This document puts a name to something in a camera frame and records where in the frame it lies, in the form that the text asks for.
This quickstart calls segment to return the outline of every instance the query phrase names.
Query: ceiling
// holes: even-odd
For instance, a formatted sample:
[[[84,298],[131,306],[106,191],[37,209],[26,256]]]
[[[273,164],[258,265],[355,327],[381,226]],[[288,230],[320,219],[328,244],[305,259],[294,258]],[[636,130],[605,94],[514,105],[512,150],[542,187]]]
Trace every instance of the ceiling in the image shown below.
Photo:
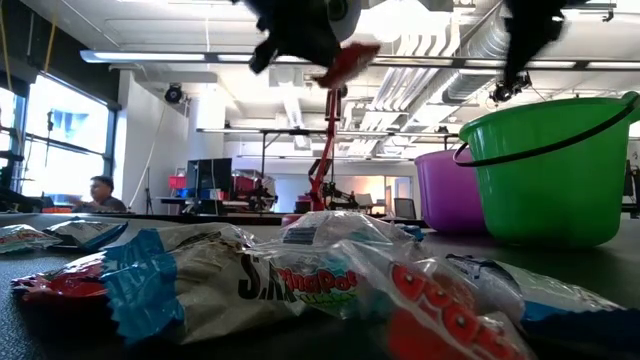
[[[232,6],[230,2],[215,1],[207,5],[194,5],[202,0],[169,0],[139,2],[140,0],[22,0],[40,15],[51,19],[54,9],[58,12],[58,26],[94,50],[120,51],[212,51],[250,53],[253,47],[265,39],[255,28],[255,17],[242,4]],[[348,41],[376,41],[376,31],[380,23],[394,28],[402,21],[393,16],[375,15],[375,0],[362,0],[364,10],[356,33]],[[471,0],[456,0],[469,3]],[[483,15],[498,1],[475,0],[474,12],[454,16],[461,24],[460,35],[473,27]],[[609,23],[601,21],[601,13],[567,12],[568,26],[561,41],[547,48],[541,57],[549,58],[591,58],[591,59],[640,59],[640,43],[633,41],[630,34],[640,33],[640,7],[637,14],[619,13]],[[401,13],[400,19],[428,23],[429,12],[420,14]],[[447,29],[434,29],[434,36]],[[398,54],[402,51],[402,40],[385,43],[382,52]],[[247,65],[221,64],[149,64],[136,68],[136,79],[145,87],[162,95],[169,81],[179,79],[190,96],[197,97],[205,86],[198,79],[207,79],[211,73],[217,74],[218,84],[228,94],[227,119],[232,126],[268,127],[277,114],[285,113],[283,98],[293,96],[298,99],[303,114],[304,125],[309,128],[323,126],[318,116],[323,113],[326,92],[311,86],[302,86],[295,91],[283,93],[282,88],[269,81],[269,71],[256,76]],[[304,73],[321,72],[322,69],[304,67]],[[389,69],[370,68],[349,83],[349,95],[343,105],[352,100],[371,101],[378,93]],[[628,90],[640,90],[640,73],[597,73],[597,72],[531,72],[533,88],[525,90],[511,102],[497,109],[488,100],[488,84],[475,91],[466,101],[465,107],[452,108],[450,115],[439,119],[448,125],[450,131],[457,131],[460,125],[477,117],[514,105],[527,104],[550,99],[580,96],[616,96]],[[438,124],[430,123],[432,128]],[[385,125],[402,127],[401,120],[391,119]],[[229,137],[227,141],[238,140]],[[253,141],[243,136],[242,141]],[[413,145],[419,146],[420,140]]]

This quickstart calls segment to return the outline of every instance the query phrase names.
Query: desk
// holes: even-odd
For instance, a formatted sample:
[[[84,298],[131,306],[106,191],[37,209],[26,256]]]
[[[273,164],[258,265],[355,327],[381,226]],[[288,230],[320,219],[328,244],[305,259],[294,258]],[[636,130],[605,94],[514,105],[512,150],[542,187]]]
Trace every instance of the desk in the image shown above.
[[[138,226],[134,220],[131,220],[130,226],[132,225]],[[156,226],[166,225],[171,224],[157,222]],[[488,238],[445,237],[433,232],[427,232],[424,241],[431,244],[434,253],[439,255],[457,253],[491,257],[584,286],[623,306],[640,307],[638,234],[640,221],[623,220],[620,232],[614,240],[594,249],[572,252],[496,248]],[[334,320],[321,314],[188,346],[177,347],[156,342],[127,349],[114,336],[113,325],[109,327],[108,316],[97,310],[87,311],[83,320],[96,321],[103,330],[96,329],[96,324],[93,323],[77,328],[74,327],[75,323],[69,321],[58,321],[51,328],[38,313],[18,311],[16,302],[9,294],[9,280],[60,267],[80,256],[42,251],[0,257],[0,354],[3,359],[386,358],[376,345],[376,339],[372,337],[379,328],[367,326],[370,324],[360,321]],[[541,359],[548,358],[541,353],[538,355]]]

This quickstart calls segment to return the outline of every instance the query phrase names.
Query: purple bucket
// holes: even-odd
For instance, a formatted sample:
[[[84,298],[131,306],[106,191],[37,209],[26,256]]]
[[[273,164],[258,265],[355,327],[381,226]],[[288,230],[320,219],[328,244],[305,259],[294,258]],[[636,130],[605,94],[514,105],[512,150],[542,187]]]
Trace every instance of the purple bucket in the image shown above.
[[[487,233],[473,168],[453,162],[454,150],[425,154],[415,160],[422,202],[422,218],[432,229],[446,233]],[[465,150],[460,159],[471,160]]]

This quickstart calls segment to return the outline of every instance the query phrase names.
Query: man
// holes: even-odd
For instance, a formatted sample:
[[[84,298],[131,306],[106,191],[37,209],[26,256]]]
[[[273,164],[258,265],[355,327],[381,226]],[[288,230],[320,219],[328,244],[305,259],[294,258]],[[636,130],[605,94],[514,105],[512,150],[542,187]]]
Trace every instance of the man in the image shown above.
[[[95,213],[95,212],[126,212],[127,207],[122,201],[111,196],[113,193],[113,180],[108,176],[94,176],[91,178],[91,198],[90,203],[82,202],[80,199],[74,201],[74,213]]]

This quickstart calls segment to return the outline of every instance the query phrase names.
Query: chair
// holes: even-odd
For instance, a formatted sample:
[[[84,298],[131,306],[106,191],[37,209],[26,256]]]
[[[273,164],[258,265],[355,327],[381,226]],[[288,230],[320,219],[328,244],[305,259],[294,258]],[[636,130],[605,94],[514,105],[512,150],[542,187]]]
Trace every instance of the chair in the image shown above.
[[[394,198],[393,205],[396,209],[396,217],[407,220],[417,220],[416,207],[413,199]]]

